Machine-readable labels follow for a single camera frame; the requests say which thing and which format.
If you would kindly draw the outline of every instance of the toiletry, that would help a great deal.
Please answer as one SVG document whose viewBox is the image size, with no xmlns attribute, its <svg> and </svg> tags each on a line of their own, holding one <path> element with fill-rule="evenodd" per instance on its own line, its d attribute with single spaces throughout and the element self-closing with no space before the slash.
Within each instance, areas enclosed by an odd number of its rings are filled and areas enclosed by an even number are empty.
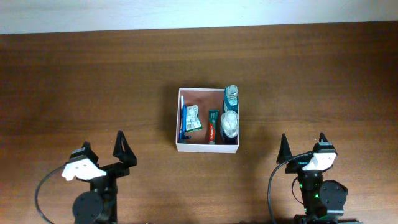
<svg viewBox="0 0 398 224">
<path fill-rule="evenodd" d="M 185 143 L 186 139 L 190 139 L 191 136 L 186 136 L 186 121 L 187 121 L 187 106 L 184 104 L 184 97 L 181 96 L 181 123 L 180 123 L 180 139 L 179 143 Z"/>
<path fill-rule="evenodd" d="M 238 114 L 228 111 L 221 115 L 221 137 L 225 144 L 236 144 L 239 134 Z"/>
<path fill-rule="evenodd" d="M 209 110 L 209 144 L 216 144 L 218 110 Z"/>
<path fill-rule="evenodd" d="M 187 107 L 187 120 L 186 120 L 186 129 L 188 133 L 202 130 L 202 126 L 198 117 L 199 107 L 198 105 L 188 106 Z"/>
<path fill-rule="evenodd" d="M 238 112 L 238 88 L 230 85 L 224 91 L 223 113 L 228 111 Z"/>
</svg>

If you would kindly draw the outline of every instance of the toothpaste tube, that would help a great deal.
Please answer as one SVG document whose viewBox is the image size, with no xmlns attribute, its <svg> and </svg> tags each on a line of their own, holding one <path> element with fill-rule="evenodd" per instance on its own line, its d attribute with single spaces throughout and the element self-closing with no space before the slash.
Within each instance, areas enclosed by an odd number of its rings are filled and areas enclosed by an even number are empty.
<svg viewBox="0 0 398 224">
<path fill-rule="evenodd" d="M 216 144 L 218 110 L 209 110 L 209 144 Z"/>
</svg>

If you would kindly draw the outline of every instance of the cardboard box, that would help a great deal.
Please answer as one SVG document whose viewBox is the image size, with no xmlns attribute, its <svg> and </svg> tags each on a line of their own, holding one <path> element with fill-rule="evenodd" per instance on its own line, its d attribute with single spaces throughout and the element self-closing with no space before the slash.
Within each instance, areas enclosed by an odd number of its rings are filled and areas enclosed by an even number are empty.
<svg viewBox="0 0 398 224">
<path fill-rule="evenodd" d="M 191 136 L 187 139 L 187 143 L 178 143 L 180 133 L 180 113 L 181 113 L 181 96 L 184 97 L 185 105 L 198 105 L 198 117 L 203 126 L 201 131 L 186 133 Z M 206 88 L 180 88 L 178 93 L 177 108 L 177 127 L 175 129 L 175 144 L 179 152 L 219 152 L 219 153 L 235 153 L 239 147 L 240 128 L 238 141 L 235 145 L 225 145 L 220 135 L 221 115 L 223 113 L 224 89 L 206 89 Z M 208 144 L 208 125 L 209 110 L 218 109 L 220 111 L 217 120 L 216 144 Z"/>
</svg>

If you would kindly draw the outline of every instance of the brown table surface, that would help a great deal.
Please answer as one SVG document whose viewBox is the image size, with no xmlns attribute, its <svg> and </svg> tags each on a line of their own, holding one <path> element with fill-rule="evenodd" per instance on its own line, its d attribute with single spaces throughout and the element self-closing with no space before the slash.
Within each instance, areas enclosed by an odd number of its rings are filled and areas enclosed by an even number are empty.
<svg viewBox="0 0 398 224">
<path fill-rule="evenodd" d="M 100 165 L 116 162 L 118 130 L 138 158 L 118 180 L 120 223 L 268 222 L 282 133 L 299 154 L 321 131 L 338 152 L 325 179 L 349 189 L 344 218 L 396 223 L 397 41 L 397 22 L 0 35 L 1 223 L 44 223 L 41 178 L 83 141 Z M 177 152 L 178 88 L 230 84 L 238 152 Z M 274 177 L 278 218 L 303 214 L 294 177 Z M 88 189 L 58 174 L 39 202 L 55 223 L 72 223 Z"/>
</svg>

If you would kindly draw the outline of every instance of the black cable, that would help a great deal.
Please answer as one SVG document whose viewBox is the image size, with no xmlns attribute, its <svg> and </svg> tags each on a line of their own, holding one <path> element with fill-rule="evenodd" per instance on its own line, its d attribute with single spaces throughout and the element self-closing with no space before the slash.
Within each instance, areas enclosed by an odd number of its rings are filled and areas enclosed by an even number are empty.
<svg viewBox="0 0 398 224">
<path fill-rule="evenodd" d="M 278 171 L 278 169 L 281 168 L 283 165 L 287 164 L 288 162 L 290 162 L 290 161 L 292 161 L 292 160 L 294 160 L 294 159 L 296 159 L 296 158 L 299 158 L 299 157 L 302 157 L 302 156 L 306 156 L 306 155 L 308 155 L 308 154 L 307 154 L 307 153 L 299 154 L 299 155 L 294 156 L 294 157 L 288 159 L 287 161 L 285 161 L 285 162 L 279 164 L 279 165 L 274 169 L 274 171 L 272 171 L 272 174 L 271 174 L 271 176 L 269 177 L 267 200 L 268 200 L 268 211 L 269 211 L 269 215 L 271 216 L 271 220 L 272 220 L 272 223 L 273 223 L 273 224 L 277 224 L 277 223 L 276 223 L 276 221 L 275 221 L 274 214 L 273 214 L 272 208 L 271 208 L 271 182 L 272 182 L 272 178 L 274 177 L 274 175 L 275 175 L 275 173 Z"/>
<path fill-rule="evenodd" d="M 35 191 L 35 205 L 36 205 L 36 210 L 37 210 L 37 212 L 39 213 L 39 215 L 40 215 L 47 223 L 50 223 L 50 224 L 54 224 L 54 222 L 51 222 L 51 221 L 44 215 L 44 213 L 43 213 L 42 210 L 40 209 L 39 201 L 37 200 L 37 197 L 39 196 L 39 190 L 40 190 L 40 187 L 42 186 L 42 184 L 43 184 L 48 178 L 50 178 L 52 175 L 56 174 L 57 172 L 59 172 L 59 171 L 61 171 L 63 168 L 65 168 L 65 166 L 66 166 L 66 164 L 64 164 L 64 165 L 62 165 L 62 166 L 56 168 L 56 169 L 53 170 L 51 173 L 47 174 L 47 175 L 42 179 L 42 181 L 40 181 L 40 183 L 38 184 L 38 186 L 37 186 L 37 188 L 36 188 L 36 191 Z"/>
<path fill-rule="evenodd" d="M 296 195 L 294 195 L 294 191 L 293 191 L 294 183 L 296 182 L 296 180 L 297 180 L 298 178 L 299 178 L 299 177 L 296 177 L 296 178 L 293 180 L 293 183 L 292 183 L 292 194 L 293 194 L 294 199 L 296 199 L 296 201 L 298 201 L 300 204 L 304 205 L 303 202 L 301 202 L 301 201 L 299 201 L 299 200 L 297 199 L 297 197 L 296 197 Z"/>
</svg>

